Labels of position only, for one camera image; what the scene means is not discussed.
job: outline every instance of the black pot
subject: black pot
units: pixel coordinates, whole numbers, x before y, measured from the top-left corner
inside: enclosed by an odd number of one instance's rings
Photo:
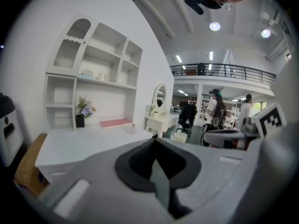
[[[84,128],[85,127],[84,117],[82,115],[77,115],[76,116],[76,127],[77,128]]]

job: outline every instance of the backpack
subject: backpack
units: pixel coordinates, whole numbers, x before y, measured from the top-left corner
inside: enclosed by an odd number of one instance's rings
[[[215,129],[223,129],[225,117],[226,117],[226,110],[222,109],[217,116],[213,117],[211,126],[213,126]]]

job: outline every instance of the potted plant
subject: potted plant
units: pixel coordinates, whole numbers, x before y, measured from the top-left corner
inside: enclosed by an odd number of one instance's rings
[[[80,114],[76,116],[76,127],[84,128],[84,119],[93,115],[94,111],[97,111],[93,106],[91,101],[87,101],[85,98],[79,98],[79,104],[77,108],[80,110]]]

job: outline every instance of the window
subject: window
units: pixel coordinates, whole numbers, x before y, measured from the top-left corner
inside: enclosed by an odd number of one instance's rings
[[[252,103],[252,108],[257,110],[261,110],[261,106],[262,106],[261,102]]]
[[[266,101],[262,102],[262,110],[264,110],[266,107],[267,107],[267,102]]]

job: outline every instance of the white shirt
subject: white shirt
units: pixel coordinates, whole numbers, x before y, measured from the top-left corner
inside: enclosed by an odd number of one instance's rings
[[[207,113],[206,113],[206,124],[211,124],[212,123],[212,120],[213,120],[213,116],[214,116],[214,113],[215,113],[215,109],[216,109],[216,106],[217,106],[217,100],[215,99],[211,99],[209,104],[207,105],[207,110],[211,110],[212,111],[212,115],[209,116]]]
[[[244,118],[248,118],[249,114],[250,114],[250,110],[251,110],[251,105],[248,103],[244,103],[241,107],[241,112],[239,115],[239,119],[238,119],[238,124],[237,124],[237,129],[240,129],[243,125],[243,119]]]

